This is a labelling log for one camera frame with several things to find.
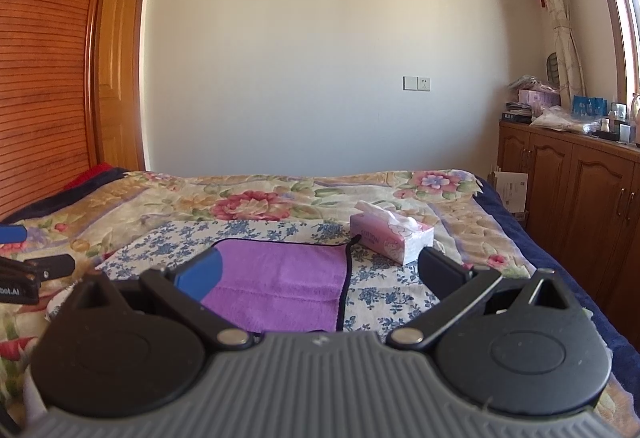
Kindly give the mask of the purple grey microfiber towel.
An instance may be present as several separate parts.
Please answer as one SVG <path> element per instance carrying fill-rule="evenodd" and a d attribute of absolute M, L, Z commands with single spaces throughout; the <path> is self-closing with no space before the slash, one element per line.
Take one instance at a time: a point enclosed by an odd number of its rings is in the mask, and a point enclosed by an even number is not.
<path fill-rule="evenodd" d="M 223 240 L 222 279 L 203 304 L 247 332 L 340 332 L 352 246 Z"/>

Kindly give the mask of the floral bed quilt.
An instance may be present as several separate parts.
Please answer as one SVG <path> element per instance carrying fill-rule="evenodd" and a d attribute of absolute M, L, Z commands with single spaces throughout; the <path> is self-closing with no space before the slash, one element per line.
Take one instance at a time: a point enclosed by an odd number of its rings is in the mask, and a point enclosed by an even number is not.
<path fill-rule="evenodd" d="M 1 263 L 6 437 L 639 432 L 634 348 L 463 170 L 112 170 Z"/>

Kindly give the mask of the pink tissue box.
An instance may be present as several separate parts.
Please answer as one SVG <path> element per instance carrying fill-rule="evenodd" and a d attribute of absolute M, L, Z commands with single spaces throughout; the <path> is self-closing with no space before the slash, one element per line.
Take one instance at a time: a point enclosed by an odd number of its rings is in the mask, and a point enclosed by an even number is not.
<path fill-rule="evenodd" d="M 429 224 L 368 202 L 355 208 L 358 213 L 349 217 L 352 238 L 398 265 L 415 262 L 425 247 L 433 246 L 435 229 Z"/>

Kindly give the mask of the blue floral white cloth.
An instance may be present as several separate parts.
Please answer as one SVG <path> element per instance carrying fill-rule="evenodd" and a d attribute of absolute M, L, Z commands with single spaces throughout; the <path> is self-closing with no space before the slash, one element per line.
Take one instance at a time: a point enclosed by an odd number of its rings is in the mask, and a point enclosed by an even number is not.
<path fill-rule="evenodd" d="M 247 332 L 368 331 L 385 336 L 439 303 L 415 262 L 352 242 L 337 222 L 171 221 L 116 250 L 113 281 L 177 274 L 183 291 Z M 178 272 L 181 267 L 185 272 Z"/>

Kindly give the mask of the red blanket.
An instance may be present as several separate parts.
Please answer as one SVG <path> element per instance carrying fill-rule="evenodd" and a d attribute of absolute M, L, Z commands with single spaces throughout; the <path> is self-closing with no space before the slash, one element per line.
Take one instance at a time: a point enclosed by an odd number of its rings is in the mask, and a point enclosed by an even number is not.
<path fill-rule="evenodd" d="M 72 180 L 71 182 L 69 182 L 68 184 L 66 184 L 63 187 L 64 191 L 73 189 L 73 188 L 77 188 L 79 186 L 81 186 L 82 184 L 85 184 L 86 182 L 88 182 L 89 180 L 96 178 L 97 176 L 102 175 L 104 172 L 109 172 L 110 170 L 113 170 L 114 167 L 108 163 L 100 163 L 100 164 L 96 164 L 94 166 L 92 166 L 91 168 L 89 168 L 88 170 L 86 170 L 85 172 L 82 172 L 80 175 L 78 175 L 74 180 Z"/>

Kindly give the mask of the white cardboard box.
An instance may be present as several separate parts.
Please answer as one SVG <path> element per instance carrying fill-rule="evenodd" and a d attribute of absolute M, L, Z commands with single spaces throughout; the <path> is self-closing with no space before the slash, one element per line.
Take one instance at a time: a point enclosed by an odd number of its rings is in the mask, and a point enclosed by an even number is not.
<path fill-rule="evenodd" d="M 526 172 L 492 172 L 489 183 L 496 190 L 503 207 L 509 213 L 525 213 L 528 191 Z"/>

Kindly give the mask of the wooden sideboard cabinet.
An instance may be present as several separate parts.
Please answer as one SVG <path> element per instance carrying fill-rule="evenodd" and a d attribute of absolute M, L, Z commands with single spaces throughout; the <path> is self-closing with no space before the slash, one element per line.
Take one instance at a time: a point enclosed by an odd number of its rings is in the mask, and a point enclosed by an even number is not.
<path fill-rule="evenodd" d="M 525 229 L 639 343 L 639 151 L 503 122 L 497 165 L 528 177 Z"/>

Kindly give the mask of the navy blue bed sheet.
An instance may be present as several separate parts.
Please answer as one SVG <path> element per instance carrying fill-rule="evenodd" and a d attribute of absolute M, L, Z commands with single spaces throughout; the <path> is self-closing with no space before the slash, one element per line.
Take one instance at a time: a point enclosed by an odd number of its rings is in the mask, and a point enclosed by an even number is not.
<path fill-rule="evenodd" d="M 475 201 L 493 216 L 502 231 L 514 242 L 521 254 L 536 268 L 553 269 L 572 290 L 580 304 L 593 313 L 593 322 L 600 335 L 613 351 L 612 373 L 622 387 L 634 397 L 634 412 L 639 414 L 639 366 L 640 357 L 634 346 L 605 317 L 604 313 L 575 281 L 575 279 L 545 250 L 538 246 L 524 231 L 516 219 L 502 206 L 497 191 L 489 182 L 480 180 L 483 191 L 475 195 Z"/>

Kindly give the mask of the stack of books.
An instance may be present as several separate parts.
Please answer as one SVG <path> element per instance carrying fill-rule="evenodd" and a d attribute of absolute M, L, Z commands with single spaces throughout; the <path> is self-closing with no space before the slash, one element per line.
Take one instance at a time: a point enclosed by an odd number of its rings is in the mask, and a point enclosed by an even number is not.
<path fill-rule="evenodd" d="M 533 109 L 529 104 L 521 102 L 506 102 L 501 119 L 504 122 L 530 125 L 533 121 Z"/>

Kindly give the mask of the white plastic bag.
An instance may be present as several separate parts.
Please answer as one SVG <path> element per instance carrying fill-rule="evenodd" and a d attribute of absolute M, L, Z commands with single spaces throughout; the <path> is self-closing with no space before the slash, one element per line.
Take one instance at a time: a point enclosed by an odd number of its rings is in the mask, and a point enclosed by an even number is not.
<path fill-rule="evenodd" d="M 530 123 L 530 126 L 550 129 L 555 132 L 574 132 L 574 134 L 587 135 L 597 130 L 599 123 L 588 117 L 574 117 L 560 106 L 552 106 L 551 108 L 543 108 Z"/>

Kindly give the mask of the wooden panel door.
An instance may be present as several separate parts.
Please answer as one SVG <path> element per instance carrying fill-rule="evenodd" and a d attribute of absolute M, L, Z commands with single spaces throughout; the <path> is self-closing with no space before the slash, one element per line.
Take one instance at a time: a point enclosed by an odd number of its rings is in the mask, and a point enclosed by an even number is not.
<path fill-rule="evenodd" d="M 145 169 L 140 100 L 143 0 L 102 0 L 96 29 L 98 152 L 105 163 Z"/>

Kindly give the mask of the pink box on cabinet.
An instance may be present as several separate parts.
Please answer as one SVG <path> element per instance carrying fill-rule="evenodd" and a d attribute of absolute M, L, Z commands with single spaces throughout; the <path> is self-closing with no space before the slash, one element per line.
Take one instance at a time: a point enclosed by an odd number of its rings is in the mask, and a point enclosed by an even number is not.
<path fill-rule="evenodd" d="M 518 101 L 533 108 L 552 108 L 561 104 L 561 96 L 555 91 L 519 89 Z"/>

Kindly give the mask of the blue gift box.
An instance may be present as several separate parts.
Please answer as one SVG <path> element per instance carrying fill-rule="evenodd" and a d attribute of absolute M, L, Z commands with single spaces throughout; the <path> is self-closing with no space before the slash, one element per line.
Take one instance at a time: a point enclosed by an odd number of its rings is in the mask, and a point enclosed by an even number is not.
<path fill-rule="evenodd" d="M 605 117 L 608 115 L 608 100 L 574 96 L 572 114 L 580 117 Z"/>

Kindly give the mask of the grey fan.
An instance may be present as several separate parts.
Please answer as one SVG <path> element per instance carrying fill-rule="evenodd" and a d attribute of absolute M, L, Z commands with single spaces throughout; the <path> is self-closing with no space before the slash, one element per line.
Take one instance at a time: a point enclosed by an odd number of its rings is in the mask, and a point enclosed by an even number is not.
<path fill-rule="evenodd" d="M 560 70 L 558 55 L 552 52 L 546 60 L 547 82 L 555 89 L 560 88 Z"/>

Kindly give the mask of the wooden louvered wardrobe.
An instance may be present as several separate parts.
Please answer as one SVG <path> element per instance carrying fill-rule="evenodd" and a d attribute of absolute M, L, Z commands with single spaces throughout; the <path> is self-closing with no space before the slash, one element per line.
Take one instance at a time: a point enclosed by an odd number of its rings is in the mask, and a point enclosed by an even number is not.
<path fill-rule="evenodd" d="M 1 0 L 1 213 L 99 161 L 94 47 L 100 0 Z"/>

